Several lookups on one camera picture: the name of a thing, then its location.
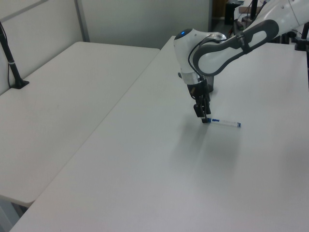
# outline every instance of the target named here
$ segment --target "black mount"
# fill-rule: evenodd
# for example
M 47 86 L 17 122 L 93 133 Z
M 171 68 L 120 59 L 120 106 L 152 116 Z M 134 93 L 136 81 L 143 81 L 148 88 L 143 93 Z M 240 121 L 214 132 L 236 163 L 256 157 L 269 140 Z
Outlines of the black mount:
M 29 81 L 24 81 L 23 79 L 21 79 L 17 66 L 15 64 L 15 61 L 13 59 L 12 53 L 10 51 L 9 45 L 8 45 L 8 41 L 5 35 L 5 32 L 3 30 L 2 24 L 0 22 L 0 43 L 2 45 L 2 48 L 4 50 L 5 56 L 8 60 L 9 66 L 12 70 L 13 76 L 15 78 L 15 85 L 11 86 L 11 88 L 17 88 L 17 89 L 21 89 L 24 86 L 26 86 L 27 84 L 29 84 Z
M 296 37 L 295 38 L 295 50 L 296 51 L 306 51 L 307 50 L 307 45 L 309 45 L 309 40 L 307 39 L 308 36 L 308 31 L 309 31 L 309 22 L 304 24 L 304 29 L 301 37 Z

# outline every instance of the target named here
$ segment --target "black clamp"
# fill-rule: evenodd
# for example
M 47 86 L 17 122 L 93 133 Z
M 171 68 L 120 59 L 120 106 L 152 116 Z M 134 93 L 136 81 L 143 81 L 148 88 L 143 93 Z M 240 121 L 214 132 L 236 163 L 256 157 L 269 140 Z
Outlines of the black clamp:
M 236 34 L 236 38 L 237 38 L 237 41 L 241 47 L 241 49 L 243 50 L 244 54 L 248 54 L 249 52 L 252 51 L 252 49 L 250 48 L 247 40 L 246 40 L 246 36 L 245 34 L 240 31 L 239 33 Z

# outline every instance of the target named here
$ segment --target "black cable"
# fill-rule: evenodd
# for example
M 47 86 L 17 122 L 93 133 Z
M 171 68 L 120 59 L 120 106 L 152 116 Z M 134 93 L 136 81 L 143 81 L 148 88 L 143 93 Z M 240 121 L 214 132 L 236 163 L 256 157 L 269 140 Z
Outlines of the black cable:
M 247 12 L 249 12 L 249 8 L 250 8 L 250 6 L 251 6 L 252 2 L 253 2 L 253 1 L 251 1 L 250 5 L 247 7 L 247 9 L 245 10 L 245 12 L 246 12 L 246 11 L 247 11 Z
M 193 71 L 195 71 L 195 72 L 197 73 L 197 75 L 198 75 L 200 78 L 203 78 L 203 75 L 199 74 L 198 71 L 193 67 L 193 65 L 191 64 L 191 61 L 190 61 L 190 57 L 191 57 L 191 54 L 193 53 L 193 51 L 197 48 L 197 46 L 200 46 L 200 44 L 203 42 L 203 40 L 200 41 L 198 44 L 196 44 L 196 45 L 194 46 L 194 48 L 191 50 L 191 52 L 190 52 L 190 54 L 189 54 L 189 56 L 188 56 L 188 63 L 189 63 L 189 65 L 190 65 L 190 67 L 193 69 Z M 227 39 L 224 39 L 224 40 L 212 39 L 211 41 L 208 41 L 208 42 L 215 42 L 215 43 L 219 44 L 220 42 L 223 42 L 223 41 L 226 41 L 226 40 L 227 40 Z
M 191 57 L 191 54 L 193 53 L 193 51 L 197 48 L 197 46 L 199 46 L 203 41 L 200 41 L 197 45 L 194 46 L 194 48 L 191 50 L 189 56 L 188 56 L 188 63 L 190 65 L 190 67 L 197 73 L 197 75 L 201 78 L 203 77 L 201 74 L 198 73 L 198 71 L 193 67 L 193 65 L 191 64 L 190 62 L 190 57 Z
M 247 10 L 246 27 L 247 27 L 247 25 L 248 25 L 249 8 L 250 8 L 250 6 L 252 5 L 252 2 L 253 2 L 253 1 L 251 1 L 250 5 L 249 5 L 249 7 L 248 7 L 248 10 Z
M 0 28 L 3 31 L 6 42 L 8 42 L 8 37 L 6 36 L 5 30 L 4 30 L 1 22 L 0 22 Z M 10 64 L 9 63 L 8 63 L 8 85 L 9 85 L 9 88 L 11 88 L 11 84 L 10 84 Z
M 10 85 L 10 65 L 8 64 L 8 85 L 9 85 L 9 88 L 11 88 L 11 85 Z
M 263 5 L 261 6 L 261 8 L 260 8 L 260 10 L 259 10 L 259 12 L 257 13 L 257 15 L 255 16 L 255 18 L 254 18 L 254 20 L 253 20 L 253 22 L 256 20 L 256 18 L 259 16 L 259 14 L 261 13 L 261 10 L 263 9 L 263 7 L 266 5 L 266 3 L 267 3 L 267 1 L 264 1 L 263 2 Z
M 294 29 L 293 29 L 292 31 L 298 32 L 299 34 L 303 35 L 302 33 L 300 33 L 300 32 L 299 32 L 299 31 L 297 31 L 297 30 L 294 30 Z
M 4 34 L 4 36 L 5 36 L 5 40 L 6 40 L 6 42 L 8 42 L 8 37 L 6 36 L 5 30 L 4 30 L 4 28 L 3 28 L 3 26 L 2 26 L 2 23 L 1 23 L 1 22 L 0 22 L 0 27 L 1 27 L 2 31 L 3 31 L 3 34 Z

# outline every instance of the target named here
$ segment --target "wall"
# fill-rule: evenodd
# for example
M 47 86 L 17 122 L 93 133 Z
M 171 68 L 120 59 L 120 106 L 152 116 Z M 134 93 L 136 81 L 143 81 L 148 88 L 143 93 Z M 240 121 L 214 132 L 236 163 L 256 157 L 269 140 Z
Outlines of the wall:
M 48 0 L 2 24 L 22 78 L 82 41 L 74 0 Z M 0 94 L 7 89 L 7 60 L 0 47 Z
M 161 49 L 186 28 L 207 31 L 210 0 L 79 0 L 89 39 L 95 43 Z

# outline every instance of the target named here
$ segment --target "white table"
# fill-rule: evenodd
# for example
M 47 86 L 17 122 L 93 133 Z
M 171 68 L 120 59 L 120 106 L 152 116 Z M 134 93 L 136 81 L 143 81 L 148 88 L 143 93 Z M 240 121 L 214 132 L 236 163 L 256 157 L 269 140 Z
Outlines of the white table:
M 0 198 L 36 200 L 158 51 L 75 43 L 0 96 Z
M 239 129 L 196 118 L 172 40 L 12 232 L 308 230 L 306 54 L 265 44 L 215 77 Z

